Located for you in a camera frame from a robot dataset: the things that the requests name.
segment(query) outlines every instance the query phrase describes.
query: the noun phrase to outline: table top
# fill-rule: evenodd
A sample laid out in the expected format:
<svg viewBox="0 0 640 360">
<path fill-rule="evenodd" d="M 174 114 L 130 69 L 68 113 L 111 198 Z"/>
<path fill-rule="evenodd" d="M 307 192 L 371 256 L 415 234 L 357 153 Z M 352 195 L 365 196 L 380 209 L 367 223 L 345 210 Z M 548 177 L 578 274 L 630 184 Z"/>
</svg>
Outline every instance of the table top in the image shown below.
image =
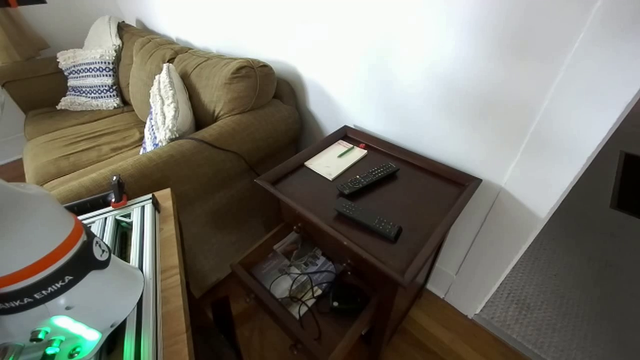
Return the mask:
<svg viewBox="0 0 640 360">
<path fill-rule="evenodd" d="M 304 162 L 338 140 L 366 144 L 367 155 L 329 181 Z M 390 176 L 347 199 L 403 227 L 397 243 L 338 215 L 336 186 L 373 167 L 392 162 Z M 396 282 L 414 279 L 465 207 L 481 180 L 345 126 L 282 163 L 257 182 L 298 213 L 368 259 Z"/>
<path fill-rule="evenodd" d="M 182 240 L 170 189 L 155 192 L 160 207 L 160 291 L 164 359 L 193 360 Z"/>
</svg>

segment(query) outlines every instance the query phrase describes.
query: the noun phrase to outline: tv remote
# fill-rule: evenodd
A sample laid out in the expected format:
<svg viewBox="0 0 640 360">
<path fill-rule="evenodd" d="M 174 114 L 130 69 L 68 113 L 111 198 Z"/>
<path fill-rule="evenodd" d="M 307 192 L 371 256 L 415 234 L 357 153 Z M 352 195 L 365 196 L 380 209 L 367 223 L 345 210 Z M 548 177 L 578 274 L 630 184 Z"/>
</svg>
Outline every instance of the tv remote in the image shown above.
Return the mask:
<svg viewBox="0 0 640 360">
<path fill-rule="evenodd" d="M 338 198 L 335 203 L 335 210 L 394 243 L 398 241 L 398 237 L 402 233 L 400 225 L 376 216 L 343 197 Z"/>
<path fill-rule="evenodd" d="M 399 168 L 393 163 L 386 163 L 378 167 L 374 167 L 364 174 L 360 174 L 356 177 L 351 178 L 346 183 L 338 185 L 337 188 L 341 194 L 349 195 L 350 193 L 354 193 L 369 184 L 375 183 L 376 181 L 387 177 L 398 170 Z"/>
</svg>

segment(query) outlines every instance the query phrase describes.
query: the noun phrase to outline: couch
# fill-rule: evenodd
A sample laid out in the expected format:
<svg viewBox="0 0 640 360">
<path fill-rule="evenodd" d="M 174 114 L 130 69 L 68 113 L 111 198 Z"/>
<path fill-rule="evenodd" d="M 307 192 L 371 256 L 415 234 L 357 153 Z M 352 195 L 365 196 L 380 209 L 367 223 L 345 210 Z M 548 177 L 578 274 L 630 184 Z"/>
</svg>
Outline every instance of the couch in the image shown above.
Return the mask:
<svg viewBox="0 0 640 360">
<path fill-rule="evenodd" d="M 130 198 L 171 188 L 188 282 L 200 296 L 276 225 L 277 204 L 253 182 L 244 159 L 263 173 L 295 153 L 294 92 L 262 61 L 192 49 L 124 22 L 118 32 L 123 108 L 57 110 L 67 86 L 55 58 L 0 66 L 0 85 L 26 114 L 26 179 L 61 203 L 108 191 L 114 174 Z M 187 139 L 138 154 L 149 89 L 165 62 L 175 65 L 189 92 L 192 137 L 242 157 Z"/>
</svg>

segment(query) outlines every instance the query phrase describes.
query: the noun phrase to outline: notepad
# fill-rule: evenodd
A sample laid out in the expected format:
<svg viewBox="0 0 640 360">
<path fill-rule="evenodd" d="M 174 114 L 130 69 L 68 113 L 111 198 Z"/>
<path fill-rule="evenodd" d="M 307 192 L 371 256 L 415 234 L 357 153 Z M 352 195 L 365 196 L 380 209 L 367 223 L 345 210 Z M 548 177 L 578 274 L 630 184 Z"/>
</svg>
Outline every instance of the notepad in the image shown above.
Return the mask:
<svg viewBox="0 0 640 360">
<path fill-rule="evenodd" d="M 341 158 L 338 157 L 338 155 L 352 146 L 348 142 L 339 140 L 337 143 L 322 150 L 318 155 L 307 160 L 305 166 L 333 181 L 333 179 L 367 154 L 366 150 L 356 146 Z"/>
</svg>

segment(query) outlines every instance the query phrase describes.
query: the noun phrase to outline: pen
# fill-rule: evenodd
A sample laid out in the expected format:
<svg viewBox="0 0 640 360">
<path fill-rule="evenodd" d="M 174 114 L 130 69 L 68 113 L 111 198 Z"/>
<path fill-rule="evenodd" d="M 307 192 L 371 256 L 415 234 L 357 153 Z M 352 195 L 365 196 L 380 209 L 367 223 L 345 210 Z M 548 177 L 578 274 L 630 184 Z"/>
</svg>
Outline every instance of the pen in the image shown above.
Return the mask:
<svg viewBox="0 0 640 360">
<path fill-rule="evenodd" d="M 350 148 L 346 149 L 345 151 L 342 151 L 340 153 L 340 155 L 338 155 L 339 158 L 343 157 L 344 155 L 346 155 L 349 151 L 353 150 L 353 148 L 355 147 L 355 145 L 352 145 Z"/>
</svg>

